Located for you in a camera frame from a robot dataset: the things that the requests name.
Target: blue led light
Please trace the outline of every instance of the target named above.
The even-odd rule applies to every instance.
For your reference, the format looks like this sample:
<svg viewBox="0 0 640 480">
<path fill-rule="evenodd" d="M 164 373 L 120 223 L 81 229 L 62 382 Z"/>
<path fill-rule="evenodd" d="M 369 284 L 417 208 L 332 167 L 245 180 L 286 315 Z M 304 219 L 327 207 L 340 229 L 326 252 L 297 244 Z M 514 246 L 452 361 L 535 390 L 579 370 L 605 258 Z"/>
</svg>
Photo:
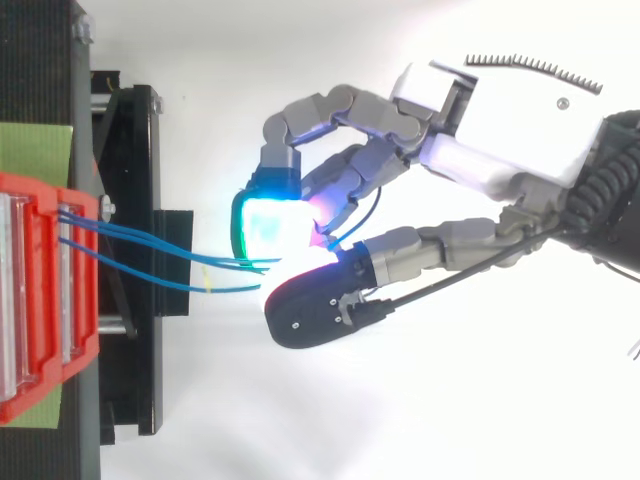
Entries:
<svg viewBox="0 0 640 480">
<path fill-rule="evenodd" d="M 242 207 L 246 256 L 282 258 L 308 247 L 314 213 L 314 207 L 302 200 L 249 198 Z"/>
</svg>

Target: black metal bracket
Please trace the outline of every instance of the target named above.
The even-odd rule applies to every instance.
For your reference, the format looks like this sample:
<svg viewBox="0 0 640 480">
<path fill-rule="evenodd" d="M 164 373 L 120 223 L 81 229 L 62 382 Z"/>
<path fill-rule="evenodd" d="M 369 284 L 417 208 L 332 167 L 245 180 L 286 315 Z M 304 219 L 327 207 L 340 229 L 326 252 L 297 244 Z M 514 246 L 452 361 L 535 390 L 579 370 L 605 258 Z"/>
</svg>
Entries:
<svg viewBox="0 0 640 480">
<path fill-rule="evenodd" d="M 105 75 L 94 73 L 96 78 Z M 109 72 L 110 85 L 117 75 Z M 111 222 L 191 249 L 193 212 L 162 211 L 156 92 L 147 85 L 115 89 L 106 109 L 94 111 L 93 150 L 104 191 L 116 205 Z M 189 283 L 190 262 L 146 246 L 110 239 L 101 252 L 136 270 Z M 134 334 L 100 337 L 101 441 L 114 426 L 137 424 L 140 435 L 162 425 L 162 317 L 187 315 L 189 294 L 168 291 L 126 273 L 100 267 L 100 313 L 131 319 Z"/>
</svg>

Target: red plastic container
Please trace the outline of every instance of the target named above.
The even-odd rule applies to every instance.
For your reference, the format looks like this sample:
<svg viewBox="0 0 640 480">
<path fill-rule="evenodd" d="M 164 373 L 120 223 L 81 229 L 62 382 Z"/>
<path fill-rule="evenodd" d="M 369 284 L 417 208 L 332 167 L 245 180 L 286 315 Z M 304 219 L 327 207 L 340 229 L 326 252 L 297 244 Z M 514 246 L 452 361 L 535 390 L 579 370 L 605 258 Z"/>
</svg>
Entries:
<svg viewBox="0 0 640 480">
<path fill-rule="evenodd" d="M 0 174 L 0 424 L 7 424 L 98 354 L 97 262 L 73 251 L 71 358 L 62 358 L 58 209 L 97 218 L 89 195 Z M 97 250 L 97 235 L 74 228 L 76 243 Z"/>
</svg>

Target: robotic hand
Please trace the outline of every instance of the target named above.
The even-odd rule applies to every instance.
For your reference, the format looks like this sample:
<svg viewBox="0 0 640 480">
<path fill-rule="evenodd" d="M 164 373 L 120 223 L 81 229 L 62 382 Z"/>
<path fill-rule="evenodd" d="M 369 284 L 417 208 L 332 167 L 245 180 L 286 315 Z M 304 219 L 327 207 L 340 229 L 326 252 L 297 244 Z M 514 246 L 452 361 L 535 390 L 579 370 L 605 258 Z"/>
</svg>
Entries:
<svg viewBox="0 0 640 480">
<path fill-rule="evenodd" d="M 326 247 L 360 199 L 418 163 L 511 202 L 498 223 L 479 218 L 397 228 L 286 281 L 265 305 L 275 341 L 305 348 L 348 335 L 493 265 L 512 266 L 548 238 L 640 271 L 640 112 L 604 119 L 601 89 L 518 55 L 468 56 L 460 65 L 411 65 L 389 100 L 338 86 L 269 118 L 260 166 L 234 199 L 238 257 L 248 251 L 247 200 L 303 200 L 314 207 L 311 243 Z M 295 147 L 338 126 L 366 133 L 368 142 L 301 179 Z M 459 273 L 395 300 L 363 296 L 433 268 Z"/>
</svg>

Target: metal rod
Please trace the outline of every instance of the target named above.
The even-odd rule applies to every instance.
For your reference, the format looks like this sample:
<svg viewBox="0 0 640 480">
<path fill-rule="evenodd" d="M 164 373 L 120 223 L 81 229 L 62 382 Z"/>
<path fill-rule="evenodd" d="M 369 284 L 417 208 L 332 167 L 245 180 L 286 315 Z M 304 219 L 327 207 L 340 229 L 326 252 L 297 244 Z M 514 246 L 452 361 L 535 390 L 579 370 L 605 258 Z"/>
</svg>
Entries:
<svg viewBox="0 0 640 480">
<path fill-rule="evenodd" d="M 91 113 L 104 113 L 107 111 L 107 105 L 111 95 L 93 94 L 91 95 Z"/>
<path fill-rule="evenodd" d="M 120 315 L 100 315 L 98 332 L 100 335 L 125 335 L 127 329 Z"/>
</svg>

